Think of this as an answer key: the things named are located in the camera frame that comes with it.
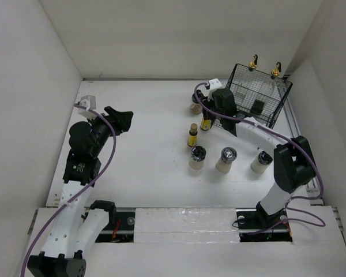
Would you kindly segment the brown spice jar black lid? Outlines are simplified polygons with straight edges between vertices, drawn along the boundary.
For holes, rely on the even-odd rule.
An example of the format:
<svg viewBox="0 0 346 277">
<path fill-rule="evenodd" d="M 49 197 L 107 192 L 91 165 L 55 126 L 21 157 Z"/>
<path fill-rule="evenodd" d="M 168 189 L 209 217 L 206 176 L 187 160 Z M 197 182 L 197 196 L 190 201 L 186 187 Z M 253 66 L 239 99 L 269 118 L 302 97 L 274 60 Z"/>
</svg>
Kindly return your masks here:
<svg viewBox="0 0 346 277">
<path fill-rule="evenodd" d="M 196 90 L 196 92 L 193 93 L 191 96 L 190 112 L 194 115 L 202 113 L 202 107 L 200 105 L 200 102 L 197 100 L 196 96 L 198 96 L 199 100 L 203 98 L 203 94 L 200 89 Z"/>
</svg>

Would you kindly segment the yellow label brown bottle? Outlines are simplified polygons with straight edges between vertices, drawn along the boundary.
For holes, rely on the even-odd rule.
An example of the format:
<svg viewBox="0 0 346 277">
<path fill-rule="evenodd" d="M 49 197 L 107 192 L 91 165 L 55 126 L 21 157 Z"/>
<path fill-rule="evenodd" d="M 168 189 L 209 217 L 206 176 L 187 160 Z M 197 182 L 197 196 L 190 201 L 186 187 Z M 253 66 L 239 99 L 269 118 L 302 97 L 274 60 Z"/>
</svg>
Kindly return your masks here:
<svg viewBox="0 0 346 277">
<path fill-rule="evenodd" d="M 189 147 L 195 147 L 197 145 L 198 125 L 193 123 L 190 125 L 189 136 L 187 144 Z"/>
<path fill-rule="evenodd" d="M 203 131 L 207 131 L 211 128 L 211 126 L 212 126 L 211 115 L 206 110 L 203 110 L 200 128 Z"/>
</svg>

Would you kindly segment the clear oil bottle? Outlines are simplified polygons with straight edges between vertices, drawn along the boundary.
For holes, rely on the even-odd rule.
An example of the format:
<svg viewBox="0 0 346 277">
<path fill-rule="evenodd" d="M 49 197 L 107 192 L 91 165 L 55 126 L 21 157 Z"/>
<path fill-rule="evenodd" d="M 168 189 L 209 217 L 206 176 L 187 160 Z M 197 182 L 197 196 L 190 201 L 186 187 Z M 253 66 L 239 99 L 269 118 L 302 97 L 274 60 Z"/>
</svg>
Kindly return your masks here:
<svg viewBox="0 0 346 277">
<path fill-rule="evenodd" d="M 237 95 L 240 97 L 240 103 L 243 103 L 243 101 L 246 98 L 247 95 L 247 89 L 252 84 L 253 79 L 253 73 L 254 70 L 258 66 L 258 55 L 254 54 L 253 60 L 249 62 L 249 65 L 244 73 L 242 73 L 238 86 L 237 86 Z"/>
</svg>

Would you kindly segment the oil bottle with dark contents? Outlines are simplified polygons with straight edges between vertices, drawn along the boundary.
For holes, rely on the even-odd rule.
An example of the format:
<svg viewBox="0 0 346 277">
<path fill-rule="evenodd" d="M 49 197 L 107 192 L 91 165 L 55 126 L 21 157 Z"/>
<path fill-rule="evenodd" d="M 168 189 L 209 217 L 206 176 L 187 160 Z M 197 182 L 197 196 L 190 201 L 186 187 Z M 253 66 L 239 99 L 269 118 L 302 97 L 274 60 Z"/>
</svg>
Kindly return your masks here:
<svg viewBox="0 0 346 277">
<path fill-rule="evenodd" d="M 272 69 L 270 75 L 262 83 L 256 99 L 251 107 L 251 112 L 260 115 L 265 109 L 266 112 L 273 111 L 274 99 L 272 97 L 276 89 L 276 79 L 281 73 L 281 62 L 276 63 L 276 67 Z"/>
</svg>

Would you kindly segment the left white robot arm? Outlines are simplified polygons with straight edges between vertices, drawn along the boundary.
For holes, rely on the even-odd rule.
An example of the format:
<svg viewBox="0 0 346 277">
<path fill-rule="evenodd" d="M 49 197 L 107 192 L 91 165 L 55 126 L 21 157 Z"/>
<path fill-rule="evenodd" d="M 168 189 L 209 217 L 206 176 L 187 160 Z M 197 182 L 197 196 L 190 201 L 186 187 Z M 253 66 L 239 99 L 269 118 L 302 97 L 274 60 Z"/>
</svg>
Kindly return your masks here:
<svg viewBox="0 0 346 277">
<path fill-rule="evenodd" d="M 109 138 L 128 132 L 133 112 L 105 107 L 104 114 L 75 104 L 85 121 L 69 129 L 70 151 L 66 159 L 59 207 L 40 229 L 25 255 L 20 276 L 84 276 L 86 255 L 102 229 L 116 225 L 113 202 L 96 200 L 87 211 L 86 202 L 105 166 L 98 158 Z"/>
</svg>

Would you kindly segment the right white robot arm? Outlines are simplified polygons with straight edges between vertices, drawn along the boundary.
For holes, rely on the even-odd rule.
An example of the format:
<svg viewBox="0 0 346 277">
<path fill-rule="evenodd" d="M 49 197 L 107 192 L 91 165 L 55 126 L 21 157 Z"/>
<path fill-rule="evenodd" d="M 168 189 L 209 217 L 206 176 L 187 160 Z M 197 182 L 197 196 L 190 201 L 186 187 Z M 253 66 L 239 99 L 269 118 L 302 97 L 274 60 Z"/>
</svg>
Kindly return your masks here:
<svg viewBox="0 0 346 277">
<path fill-rule="evenodd" d="M 206 119 L 218 119 L 226 131 L 261 149 L 264 157 L 258 159 L 258 163 L 273 162 L 274 184 L 257 203 L 250 222 L 255 224 L 258 233 L 276 227 L 279 225 L 276 218 L 295 198 L 295 191 L 320 176 L 308 140 L 303 136 L 287 137 L 277 133 L 249 113 L 240 112 L 229 89 L 217 89 L 208 96 L 195 92 L 193 98 L 202 107 Z"/>
</svg>

